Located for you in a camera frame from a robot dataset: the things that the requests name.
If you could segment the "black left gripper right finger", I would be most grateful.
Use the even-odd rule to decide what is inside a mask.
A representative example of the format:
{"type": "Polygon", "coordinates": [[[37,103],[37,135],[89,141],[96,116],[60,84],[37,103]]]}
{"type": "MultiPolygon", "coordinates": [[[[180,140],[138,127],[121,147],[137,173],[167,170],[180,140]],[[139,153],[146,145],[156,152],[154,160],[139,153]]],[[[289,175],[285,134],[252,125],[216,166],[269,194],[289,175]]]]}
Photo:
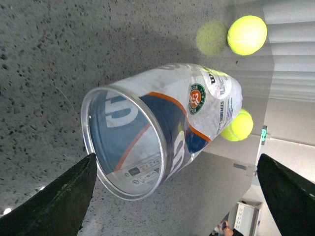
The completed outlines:
{"type": "Polygon", "coordinates": [[[266,154],[257,165],[258,180],[283,236],[315,234],[315,184],[266,154]]]}

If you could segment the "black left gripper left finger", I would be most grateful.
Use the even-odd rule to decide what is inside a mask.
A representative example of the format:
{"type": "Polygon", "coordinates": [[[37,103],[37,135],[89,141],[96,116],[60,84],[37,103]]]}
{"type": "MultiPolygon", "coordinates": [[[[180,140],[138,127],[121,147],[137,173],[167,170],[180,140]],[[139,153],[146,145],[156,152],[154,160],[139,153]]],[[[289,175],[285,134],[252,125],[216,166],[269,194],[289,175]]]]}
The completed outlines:
{"type": "Polygon", "coordinates": [[[94,153],[0,219],[2,236],[75,236],[93,197],[94,153]]]}

